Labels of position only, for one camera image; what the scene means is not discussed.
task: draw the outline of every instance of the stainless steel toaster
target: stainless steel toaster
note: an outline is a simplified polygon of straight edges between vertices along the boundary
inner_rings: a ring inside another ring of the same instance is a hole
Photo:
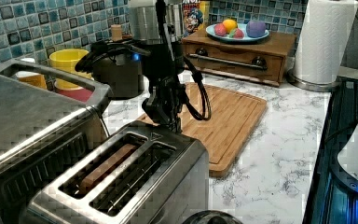
[[[183,223],[208,208],[208,160],[199,140],[134,121],[37,193],[22,223]]]

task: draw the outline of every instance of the toaster oven handle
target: toaster oven handle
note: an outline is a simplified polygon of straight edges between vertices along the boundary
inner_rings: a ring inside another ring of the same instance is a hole
[[[5,77],[12,77],[14,74],[20,71],[34,72],[63,79],[65,81],[81,86],[89,91],[93,91],[91,97],[86,102],[86,105],[97,108],[100,115],[108,107],[110,99],[113,97],[112,89],[107,84],[96,82],[85,77],[76,76],[74,74],[45,65],[28,63],[17,59],[11,59],[0,64],[0,75]]]

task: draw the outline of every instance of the paper towel holder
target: paper towel holder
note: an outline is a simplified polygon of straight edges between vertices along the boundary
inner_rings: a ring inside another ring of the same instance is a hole
[[[317,91],[317,92],[333,92],[336,91],[341,85],[340,78],[337,77],[336,81],[328,84],[315,84],[310,83],[308,81],[304,81],[295,77],[293,73],[293,68],[287,71],[286,80],[288,83],[292,84],[295,87],[299,87],[300,89],[306,91]]]

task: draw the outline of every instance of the wooden cutting board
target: wooden cutting board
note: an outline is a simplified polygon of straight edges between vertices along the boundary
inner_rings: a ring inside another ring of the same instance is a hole
[[[184,105],[179,115],[182,134],[199,139],[205,145],[209,153],[209,175],[223,177],[263,115],[267,102],[249,94],[204,86],[211,102],[212,117],[208,121],[196,120]],[[186,92],[191,104],[202,111],[197,84],[186,83]],[[153,124],[146,114],[138,120]]]

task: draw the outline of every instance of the backsplash tile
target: backsplash tile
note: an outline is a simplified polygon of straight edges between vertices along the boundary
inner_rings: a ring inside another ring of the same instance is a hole
[[[124,0],[0,0],[0,62],[34,57],[48,64],[56,50],[83,48],[110,37],[109,26],[128,31]]]
[[[128,31],[127,0],[0,0],[0,62],[34,57],[48,64],[59,49],[90,49],[110,37],[112,24]],[[212,1],[210,23],[227,18],[246,23],[264,21],[271,31],[299,34],[307,1]]]

